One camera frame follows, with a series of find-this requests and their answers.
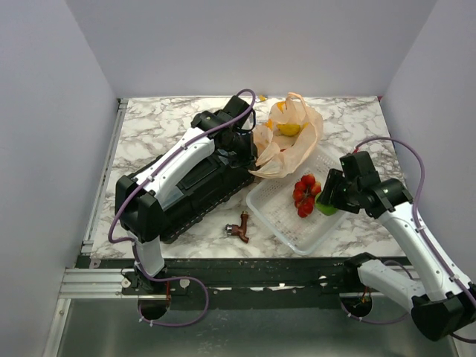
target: white plastic basket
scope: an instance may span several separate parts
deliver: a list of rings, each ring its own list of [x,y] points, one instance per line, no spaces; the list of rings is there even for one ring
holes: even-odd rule
[[[285,178],[266,179],[246,196],[246,204],[274,235],[300,255],[309,255],[344,221],[347,212],[339,210],[325,216],[318,210],[300,218],[292,198],[295,183],[303,175],[313,173],[324,187],[331,168],[340,168],[339,161],[317,146],[298,169]]]

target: lemon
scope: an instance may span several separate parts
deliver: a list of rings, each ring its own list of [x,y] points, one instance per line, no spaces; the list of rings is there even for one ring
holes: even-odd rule
[[[299,124],[278,124],[276,125],[281,134],[285,136],[295,136],[300,132]]]

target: white wall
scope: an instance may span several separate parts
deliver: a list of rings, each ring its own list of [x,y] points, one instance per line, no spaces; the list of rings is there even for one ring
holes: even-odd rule
[[[120,97],[383,94],[436,0],[66,0]]]
[[[0,1],[0,355],[40,356],[117,101],[63,0]]]
[[[385,93],[382,108],[391,135],[411,143],[425,162],[423,217],[449,255],[475,281],[474,0],[437,2]],[[419,179],[415,160],[403,149],[398,154],[414,189]],[[476,338],[476,328],[472,337]]]

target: white marble surface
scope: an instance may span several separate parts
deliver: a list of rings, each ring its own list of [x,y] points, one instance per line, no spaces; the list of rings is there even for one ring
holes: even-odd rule
[[[114,215],[115,182],[165,153],[190,126],[193,116],[204,110],[217,110],[228,97],[157,97],[129,101],[107,182],[103,206],[93,231],[91,257],[97,259],[132,258],[129,242],[112,246],[107,232]],[[257,103],[258,121],[268,119],[272,104],[283,98],[270,98]],[[324,118],[324,138],[320,142],[336,157],[349,152],[358,142],[375,135],[388,136],[387,126],[376,97],[306,98]],[[383,179],[403,179],[393,147],[388,142],[375,142],[365,147]],[[249,244],[237,237],[227,237],[224,226],[239,224],[239,215],[247,210],[245,197],[256,184],[241,190],[218,206],[204,219],[182,234],[174,243],[162,244],[166,258],[252,258],[299,257],[262,226],[250,213]],[[115,237],[125,231],[118,225]],[[376,256],[403,255],[390,234],[373,219],[350,215],[340,228],[311,257],[349,257],[368,251]]]

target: translucent plastic bag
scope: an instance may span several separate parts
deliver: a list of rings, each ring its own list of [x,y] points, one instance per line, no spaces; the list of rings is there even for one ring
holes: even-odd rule
[[[294,136],[285,136],[277,128],[278,124],[298,124],[300,131]],[[322,115],[307,106],[299,94],[288,93],[284,102],[271,107],[268,123],[254,128],[254,144],[258,148],[256,165],[260,168],[250,172],[265,179],[293,173],[314,150],[323,131]]]

